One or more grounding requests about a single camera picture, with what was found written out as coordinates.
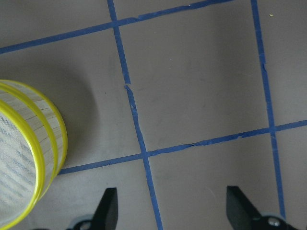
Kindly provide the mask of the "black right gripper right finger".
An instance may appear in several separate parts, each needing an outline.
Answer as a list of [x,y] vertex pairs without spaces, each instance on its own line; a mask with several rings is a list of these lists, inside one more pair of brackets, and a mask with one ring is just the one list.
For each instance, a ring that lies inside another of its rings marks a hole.
[[238,186],[226,188],[226,216],[234,230],[255,230],[262,217]]

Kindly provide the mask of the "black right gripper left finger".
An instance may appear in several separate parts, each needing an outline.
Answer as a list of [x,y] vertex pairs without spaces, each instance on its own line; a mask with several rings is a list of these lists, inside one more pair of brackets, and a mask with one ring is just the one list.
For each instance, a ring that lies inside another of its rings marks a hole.
[[107,188],[92,218],[93,230],[115,230],[118,222],[117,188]]

